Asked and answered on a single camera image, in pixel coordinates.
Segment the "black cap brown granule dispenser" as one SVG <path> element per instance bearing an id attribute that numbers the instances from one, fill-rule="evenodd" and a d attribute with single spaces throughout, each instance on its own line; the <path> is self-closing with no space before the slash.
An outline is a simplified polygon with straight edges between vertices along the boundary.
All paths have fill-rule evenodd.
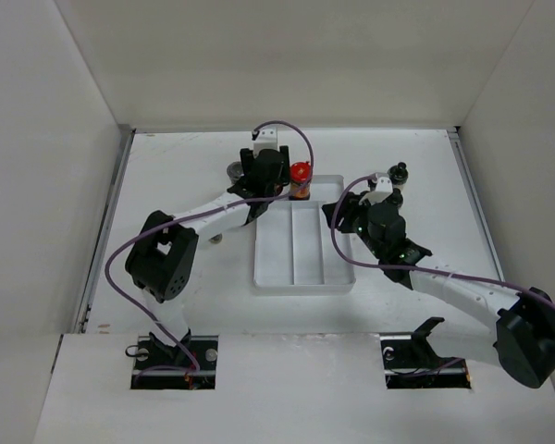
<path id="1" fill-rule="evenodd" d="M 394 188 L 392 193 L 387 197 L 386 203 L 394 205 L 397 209 L 403 206 L 403 196 L 400 189 Z"/>

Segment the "red lid sauce jar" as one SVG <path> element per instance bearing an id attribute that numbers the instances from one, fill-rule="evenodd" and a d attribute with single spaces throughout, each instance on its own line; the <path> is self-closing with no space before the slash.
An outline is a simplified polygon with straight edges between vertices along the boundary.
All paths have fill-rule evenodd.
<path id="1" fill-rule="evenodd" d="M 306 201 L 310 199 L 309 178 L 312 169 L 309 161 L 296 162 L 290 166 L 290 196 L 291 201 Z"/>

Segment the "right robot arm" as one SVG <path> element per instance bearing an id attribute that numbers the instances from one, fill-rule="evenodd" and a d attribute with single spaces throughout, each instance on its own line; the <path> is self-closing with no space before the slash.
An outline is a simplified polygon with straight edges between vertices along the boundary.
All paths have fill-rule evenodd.
<path id="1" fill-rule="evenodd" d="M 540 388 L 555 371 L 555 303 L 543 290 L 469 276 L 439 261 L 407 236 L 401 205 L 398 190 L 380 202 L 368 192 L 346 191 L 322 212 L 331 234 L 357 236 L 376 258 L 372 268 L 389 281 L 437 298 L 488 328 L 487 339 L 455 336 L 442 342 L 424 334 L 411 342 L 413 359 L 432 365 L 447 347 L 502 368 L 525 387 Z"/>

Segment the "black cap white powder dispenser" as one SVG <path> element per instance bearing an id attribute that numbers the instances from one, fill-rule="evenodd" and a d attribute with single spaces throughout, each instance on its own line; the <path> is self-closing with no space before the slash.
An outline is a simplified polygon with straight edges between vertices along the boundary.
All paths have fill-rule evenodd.
<path id="1" fill-rule="evenodd" d="M 403 190 L 408 178 L 409 172 L 404 162 L 399 162 L 388 169 L 388 178 L 394 189 Z"/>

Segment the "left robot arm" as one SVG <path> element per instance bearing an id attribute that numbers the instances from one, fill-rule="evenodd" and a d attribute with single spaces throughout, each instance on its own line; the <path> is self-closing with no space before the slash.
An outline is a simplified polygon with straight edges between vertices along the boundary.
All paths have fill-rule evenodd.
<path id="1" fill-rule="evenodd" d="M 126 259 L 125 269 L 138 287 L 146 307 L 171 334 L 159 326 L 149 333 L 149 343 L 168 368 L 190 364 L 191 331 L 179 308 L 179 295 L 186 289 L 197 247 L 223 232 L 246 226 L 263 215 L 271 199 L 290 181 L 289 147 L 240 150 L 243 173 L 237 182 L 211 203 L 184 213 L 187 220 L 138 240 Z"/>

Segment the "clear cap salt grinder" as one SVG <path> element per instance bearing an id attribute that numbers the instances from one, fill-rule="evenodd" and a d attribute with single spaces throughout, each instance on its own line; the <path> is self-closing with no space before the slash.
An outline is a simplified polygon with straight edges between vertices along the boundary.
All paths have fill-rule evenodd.
<path id="1" fill-rule="evenodd" d="M 240 161 L 232 162 L 227 166 L 227 175 L 232 185 L 236 184 L 243 176 L 243 170 Z"/>

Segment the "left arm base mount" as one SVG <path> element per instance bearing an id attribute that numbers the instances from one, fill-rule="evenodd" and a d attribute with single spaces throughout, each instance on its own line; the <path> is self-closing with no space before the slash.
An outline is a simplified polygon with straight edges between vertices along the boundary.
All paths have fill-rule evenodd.
<path id="1" fill-rule="evenodd" d="M 170 346 L 153 333 L 139 336 L 125 355 L 132 359 L 130 388 L 133 390 L 211 390 L 216 388 L 218 336 L 187 335 L 181 343 L 197 361 L 178 346 Z"/>

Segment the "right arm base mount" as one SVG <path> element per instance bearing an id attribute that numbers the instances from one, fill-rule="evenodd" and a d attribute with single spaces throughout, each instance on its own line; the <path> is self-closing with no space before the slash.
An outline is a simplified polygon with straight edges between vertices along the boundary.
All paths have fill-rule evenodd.
<path id="1" fill-rule="evenodd" d="M 427 341 L 444 321 L 443 317 L 430 317 L 414 331 L 379 336 L 387 389 L 471 388 L 466 361 L 436 355 Z"/>

